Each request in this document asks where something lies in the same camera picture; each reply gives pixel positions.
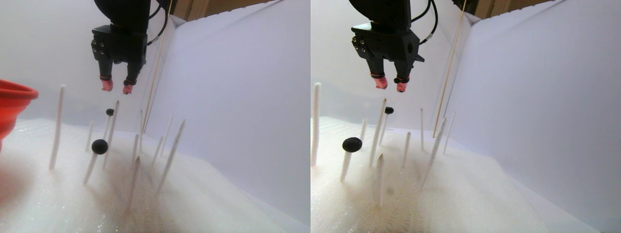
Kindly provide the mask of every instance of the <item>black bead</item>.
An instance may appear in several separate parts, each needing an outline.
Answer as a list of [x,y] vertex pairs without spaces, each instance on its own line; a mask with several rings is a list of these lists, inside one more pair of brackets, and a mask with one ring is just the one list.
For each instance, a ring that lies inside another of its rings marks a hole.
[[343,141],[343,149],[346,152],[357,152],[360,148],[362,148],[362,141],[357,137],[350,137]]
[[384,109],[384,113],[386,114],[392,114],[394,112],[394,109],[391,107],[386,107],[386,109]]
[[97,139],[91,145],[91,150],[98,155],[103,155],[108,151],[108,143],[104,139]]

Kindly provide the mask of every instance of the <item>cable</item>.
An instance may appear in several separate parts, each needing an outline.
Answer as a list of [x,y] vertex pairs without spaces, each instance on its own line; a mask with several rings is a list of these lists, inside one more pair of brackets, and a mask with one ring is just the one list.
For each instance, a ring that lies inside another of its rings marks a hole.
[[420,13],[420,15],[416,16],[416,18],[413,18],[411,22],[417,21],[418,19],[420,19],[423,16],[425,16],[427,14],[427,11],[429,11],[429,7],[430,6],[431,6],[431,0],[429,0],[429,2],[427,2],[427,8],[425,8],[425,11],[423,11],[423,13]]
[[155,9],[155,12],[149,16],[149,19],[153,18],[153,16],[155,16],[157,14],[157,12],[160,11],[160,8],[161,8],[161,4],[159,6],[157,6],[157,9]]
[[164,29],[166,29],[166,24],[168,24],[168,10],[166,8],[164,8],[164,25],[161,27],[161,30],[159,33],[157,33],[157,35],[151,39],[151,41],[149,41],[149,43],[147,43],[147,46],[151,45],[154,41],[156,41],[157,39],[160,38],[161,34],[164,32]]
[[422,45],[423,43],[427,42],[427,40],[430,39],[433,36],[433,34],[435,33],[435,29],[438,28],[438,8],[435,7],[435,1],[434,0],[429,0],[429,1],[433,5],[433,14],[435,15],[435,23],[433,24],[433,29],[431,30],[431,33],[429,33],[429,36],[427,36],[427,38],[425,38],[423,41],[421,41],[419,43],[419,45]]

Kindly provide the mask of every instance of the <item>red collapsible bowl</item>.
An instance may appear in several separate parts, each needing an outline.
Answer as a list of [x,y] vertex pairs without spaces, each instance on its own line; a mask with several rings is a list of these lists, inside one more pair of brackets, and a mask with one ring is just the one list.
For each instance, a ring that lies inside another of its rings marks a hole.
[[35,89],[0,80],[0,151],[2,139],[15,127],[17,115],[38,96],[39,92]]

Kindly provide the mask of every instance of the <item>white backdrop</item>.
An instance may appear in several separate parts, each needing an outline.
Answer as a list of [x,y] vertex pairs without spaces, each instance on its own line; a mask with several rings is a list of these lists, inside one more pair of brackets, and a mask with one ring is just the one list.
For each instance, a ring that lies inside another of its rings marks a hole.
[[[354,36],[351,27],[367,23],[369,19],[356,11],[349,1],[311,1],[310,73],[313,82],[322,83],[321,116],[354,123],[361,123],[367,117],[369,124],[376,124],[381,100],[387,98],[388,106],[395,109],[395,113],[388,119],[388,127],[419,129],[422,107],[425,110],[424,127],[433,129],[461,14],[461,9],[451,0],[436,0],[436,4],[438,29],[433,38],[419,48],[419,54],[425,58],[425,62],[414,63],[406,92],[398,93],[396,84],[392,82],[396,76],[393,63],[384,61],[388,88],[376,89],[366,61],[351,46],[351,38]],[[410,5],[412,17],[416,17],[425,10],[427,1],[411,0]],[[431,32],[434,21],[433,9],[429,9],[425,17],[412,24],[412,31],[422,40]],[[464,16],[446,96],[451,90],[470,25],[469,19]]]
[[[152,1],[151,12],[157,2]],[[149,21],[149,39],[160,31],[164,11]],[[66,84],[63,122],[96,127],[106,125],[105,110],[120,100],[116,129],[138,131],[138,114],[146,106],[149,80],[152,78],[156,51],[162,39],[147,48],[147,64],[138,77],[138,85],[130,95],[122,94],[127,64],[114,65],[111,93],[101,90],[99,67],[93,57],[91,30],[110,24],[94,1],[87,0],[2,0],[0,2],[0,79],[30,86],[39,91],[39,98],[19,115],[20,118],[56,118],[58,90]],[[174,35],[172,21],[168,24],[166,50]]]
[[621,231],[621,2],[548,2],[474,25],[451,137],[602,232]]
[[147,134],[310,225],[309,2],[273,1],[177,28]]

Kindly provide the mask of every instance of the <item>white foam surface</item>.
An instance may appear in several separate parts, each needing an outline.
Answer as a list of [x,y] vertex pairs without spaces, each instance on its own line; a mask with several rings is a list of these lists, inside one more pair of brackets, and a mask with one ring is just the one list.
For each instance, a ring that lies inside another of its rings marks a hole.
[[[132,139],[116,137],[86,186],[88,130],[62,126],[56,169],[49,170],[54,123],[18,120],[0,152],[0,232],[283,232],[204,160],[177,153],[155,194],[167,155],[150,162],[145,144],[132,206]],[[93,140],[102,136],[93,132]]]
[[[495,160],[457,150],[438,153],[425,188],[419,191],[433,142],[421,152],[410,142],[402,168],[405,136],[387,131],[384,206],[374,203],[375,169],[368,167],[369,141],[352,155],[343,183],[343,140],[360,125],[321,117],[317,166],[311,168],[312,232],[549,232],[541,217],[513,186]],[[372,137],[367,130],[365,138]]]

